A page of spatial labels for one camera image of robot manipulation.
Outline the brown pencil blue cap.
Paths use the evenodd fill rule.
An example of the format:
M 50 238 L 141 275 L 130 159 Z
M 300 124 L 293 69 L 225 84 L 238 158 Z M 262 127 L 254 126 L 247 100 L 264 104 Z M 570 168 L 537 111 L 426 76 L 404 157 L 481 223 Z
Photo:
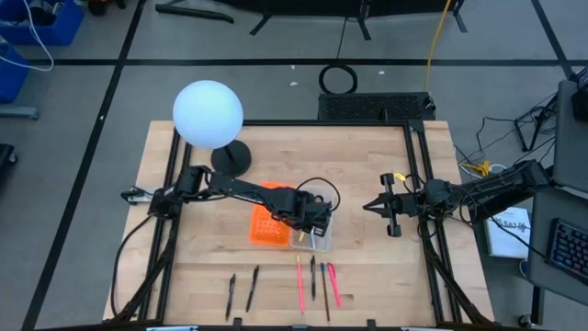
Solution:
M 321 277 L 322 277 L 322 292 L 323 292 L 325 315 L 326 315 L 327 322 L 330 323 L 331 316 L 330 316 L 328 293 L 327 293 L 327 287 L 326 287 L 325 265 L 323 263 L 320 263 L 320 269 L 321 269 Z

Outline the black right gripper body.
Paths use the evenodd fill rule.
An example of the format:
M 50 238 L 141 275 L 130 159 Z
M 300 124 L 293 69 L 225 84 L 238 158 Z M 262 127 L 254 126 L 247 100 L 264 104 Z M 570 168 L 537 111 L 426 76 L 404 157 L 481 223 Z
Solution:
M 398 223 L 397 215 L 398 214 L 405 214 L 405 215 L 409 215 L 411 217 L 416 215 L 416 213 L 417 213 L 417 202 L 416 202 L 417 193 L 415 191 L 410 191 L 410 189 L 407 186 L 408 179 L 413 177 L 412 174 L 405 175 L 406 176 L 405 182 L 401 181 L 401 183 L 405 186 L 405 189 L 407 190 L 407 192 L 406 193 L 399 193 L 399 194 L 394 193 L 393 192 L 394 180 L 398 179 L 398 178 L 394 177 L 393 174 L 394 173 L 385 173 L 380 176 L 380 183 L 385 188 L 385 192 L 383 193 L 383 195 L 390 196 L 390 202 L 387 203 L 386 205 L 383 205 L 384 208 L 390 210 L 390 215 L 384 216 L 384 218 L 389 219 L 389 225 L 388 225 L 389 236 L 401 237 L 401 226 Z

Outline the white booklet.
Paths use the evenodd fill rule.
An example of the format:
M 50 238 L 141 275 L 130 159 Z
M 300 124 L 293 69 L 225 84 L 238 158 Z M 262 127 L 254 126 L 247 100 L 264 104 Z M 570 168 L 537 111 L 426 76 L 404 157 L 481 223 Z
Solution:
M 510 207 L 485 221 L 488 254 L 490 257 L 527 259 L 528 248 L 519 240 L 508 234 L 514 234 L 529 244 L 531 224 L 526 209 Z

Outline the pink pencil yellow end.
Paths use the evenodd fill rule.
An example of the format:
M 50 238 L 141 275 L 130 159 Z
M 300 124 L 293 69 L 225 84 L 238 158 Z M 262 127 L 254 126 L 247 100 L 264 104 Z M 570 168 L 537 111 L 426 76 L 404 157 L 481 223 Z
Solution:
M 300 313 L 304 314 L 305 302 L 304 302 L 304 290 L 303 290 L 303 277 L 300 255 L 296 255 L 296 268 L 297 268 L 297 283 L 298 283 L 298 295 L 299 295 L 299 308 Z

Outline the grey desk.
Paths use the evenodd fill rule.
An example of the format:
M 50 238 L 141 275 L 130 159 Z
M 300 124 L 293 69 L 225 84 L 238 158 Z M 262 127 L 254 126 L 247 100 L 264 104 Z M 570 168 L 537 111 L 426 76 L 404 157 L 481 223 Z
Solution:
M 538 252 L 529 254 L 527 278 L 539 288 L 588 305 L 588 285 L 545 260 L 553 220 L 588 231 L 588 121 L 574 118 L 572 96 L 577 92 L 577 83 L 559 83 L 552 171 L 556 186 L 540 190 L 533 199 L 530 244 Z

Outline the blue storage bin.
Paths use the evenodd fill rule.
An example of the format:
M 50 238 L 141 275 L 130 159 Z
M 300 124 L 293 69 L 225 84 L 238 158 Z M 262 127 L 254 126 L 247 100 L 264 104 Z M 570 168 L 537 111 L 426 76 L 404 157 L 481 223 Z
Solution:
M 0 43 L 0 104 L 12 103 L 28 76 L 28 62 L 13 46 Z
M 0 0 L 0 37 L 15 45 L 70 45 L 84 18 L 74 0 Z

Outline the black keyboard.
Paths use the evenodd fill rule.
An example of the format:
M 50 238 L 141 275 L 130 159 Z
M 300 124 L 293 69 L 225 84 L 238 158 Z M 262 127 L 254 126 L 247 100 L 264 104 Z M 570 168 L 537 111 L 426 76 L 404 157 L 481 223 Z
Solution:
M 588 286 L 588 230 L 561 218 L 551 221 L 548 263 Z

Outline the black perforated case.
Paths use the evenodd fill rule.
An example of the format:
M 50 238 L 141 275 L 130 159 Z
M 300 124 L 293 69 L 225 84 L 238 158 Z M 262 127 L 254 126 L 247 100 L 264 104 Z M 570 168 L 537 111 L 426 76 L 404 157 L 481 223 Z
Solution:
M 319 120 L 435 120 L 436 105 L 425 92 L 321 94 Z

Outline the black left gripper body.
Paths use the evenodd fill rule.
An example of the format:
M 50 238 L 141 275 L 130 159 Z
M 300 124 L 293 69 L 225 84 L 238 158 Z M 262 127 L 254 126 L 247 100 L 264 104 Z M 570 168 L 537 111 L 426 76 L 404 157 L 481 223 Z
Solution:
M 325 233 L 332 203 L 322 196 L 294 188 L 273 189 L 273 219 L 305 233 Z

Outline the white globe lamp black base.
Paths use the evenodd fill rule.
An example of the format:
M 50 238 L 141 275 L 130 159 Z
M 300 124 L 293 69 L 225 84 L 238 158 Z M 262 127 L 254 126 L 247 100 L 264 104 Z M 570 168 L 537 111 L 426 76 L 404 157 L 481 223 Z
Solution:
M 243 127 L 243 106 L 228 86 L 212 80 L 185 86 L 175 97 L 172 118 L 175 130 L 185 142 L 211 151 L 214 170 L 231 177 L 248 171 L 252 154 L 238 139 Z

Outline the orange plastic bin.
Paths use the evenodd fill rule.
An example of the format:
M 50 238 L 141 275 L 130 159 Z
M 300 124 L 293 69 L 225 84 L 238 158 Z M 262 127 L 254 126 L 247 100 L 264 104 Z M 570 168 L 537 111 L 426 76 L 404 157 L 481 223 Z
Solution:
M 261 205 L 254 205 L 250 221 L 250 242 L 257 245 L 286 247 L 289 245 L 291 229 L 272 218 Z

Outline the clear plastic supply box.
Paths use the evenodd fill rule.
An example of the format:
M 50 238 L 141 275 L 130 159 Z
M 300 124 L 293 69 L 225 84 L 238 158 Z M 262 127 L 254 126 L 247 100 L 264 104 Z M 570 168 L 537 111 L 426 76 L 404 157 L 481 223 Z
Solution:
M 321 196 L 324 202 L 331 202 L 334 207 L 338 198 L 334 189 L 323 181 L 311 182 L 302 187 L 303 190 L 309 191 L 315 196 Z M 319 229 L 316 229 L 313 235 L 305 233 L 302 242 L 298 242 L 300 231 L 293 230 L 290 236 L 289 246 L 294 250 L 306 250 L 316 253 L 324 253 L 330 250 L 331 237 L 333 230 L 333 215 L 327 217 L 327 227 L 323 231 L 323 236 L 319 236 Z

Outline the pink pen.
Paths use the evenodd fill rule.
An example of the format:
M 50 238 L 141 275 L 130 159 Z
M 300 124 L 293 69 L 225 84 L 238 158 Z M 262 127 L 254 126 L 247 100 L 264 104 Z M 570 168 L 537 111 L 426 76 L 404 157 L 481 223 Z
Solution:
M 338 286 L 338 282 L 337 282 L 337 277 L 336 277 L 336 271 L 335 271 L 335 268 L 334 268 L 334 264 L 331 263 L 331 262 L 328 262 L 327 263 L 327 269 L 328 269 L 330 280 L 331 280 L 331 283 L 332 283 L 336 305 L 338 307 L 341 307 L 342 306 L 342 299 L 341 299 L 341 294 L 340 294 L 340 291 L 339 291 L 339 286 Z

